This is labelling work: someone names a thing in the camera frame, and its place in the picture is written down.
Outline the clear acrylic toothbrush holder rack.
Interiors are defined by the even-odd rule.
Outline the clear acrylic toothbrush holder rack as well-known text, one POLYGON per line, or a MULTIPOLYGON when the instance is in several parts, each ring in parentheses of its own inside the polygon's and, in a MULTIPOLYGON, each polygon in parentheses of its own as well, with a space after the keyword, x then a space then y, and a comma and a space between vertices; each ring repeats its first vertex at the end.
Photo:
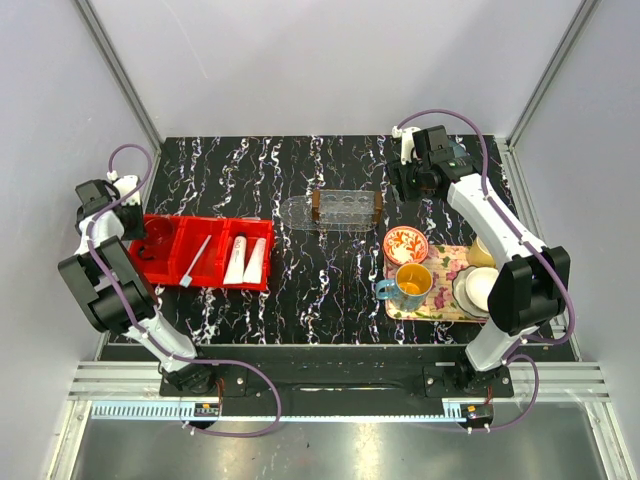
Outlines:
POLYGON ((381 191, 316 190, 312 194, 311 218, 319 225, 377 225, 382 210, 381 191))

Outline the white toothpaste tube red cap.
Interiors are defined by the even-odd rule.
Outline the white toothpaste tube red cap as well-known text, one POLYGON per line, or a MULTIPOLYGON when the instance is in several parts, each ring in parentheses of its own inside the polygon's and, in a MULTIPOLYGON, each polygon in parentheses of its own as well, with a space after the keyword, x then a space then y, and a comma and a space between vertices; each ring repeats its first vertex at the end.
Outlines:
POLYGON ((259 238, 252 250, 249 262, 245 268, 243 282, 259 284, 262 281, 262 267, 266 250, 266 239, 259 238))

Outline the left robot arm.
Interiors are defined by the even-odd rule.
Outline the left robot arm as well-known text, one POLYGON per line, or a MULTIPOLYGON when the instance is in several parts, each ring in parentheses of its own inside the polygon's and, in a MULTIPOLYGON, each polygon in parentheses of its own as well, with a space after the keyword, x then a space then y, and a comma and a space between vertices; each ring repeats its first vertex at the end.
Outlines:
POLYGON ((140 344, 159 362, 166 384, 205 395, 216 389, 214 367, 200 361, 195 344, 165 319, 153 287, 124 246, 145 236, 139 189, 138 176, 114 171, 75 188, 80 243, 58 271, 97 331, 140 344))

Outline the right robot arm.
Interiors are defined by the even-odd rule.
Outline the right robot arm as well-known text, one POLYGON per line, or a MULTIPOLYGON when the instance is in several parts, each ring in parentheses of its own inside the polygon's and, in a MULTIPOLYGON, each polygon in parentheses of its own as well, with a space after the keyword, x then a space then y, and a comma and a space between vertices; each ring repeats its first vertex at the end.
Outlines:
POLYGON ((392 138, 400 152, 386 170, 397 199, 446 202, 480 236, 498 269, 488 295, 489 319, 445 375, 455 390, 476 396, 543 324, 575 314, 568 292, 570 256, 562 247, 548 247, 504 204, 488 179, 486 148, 480 160, 457 156, 444 126, 399 125, 392 138))

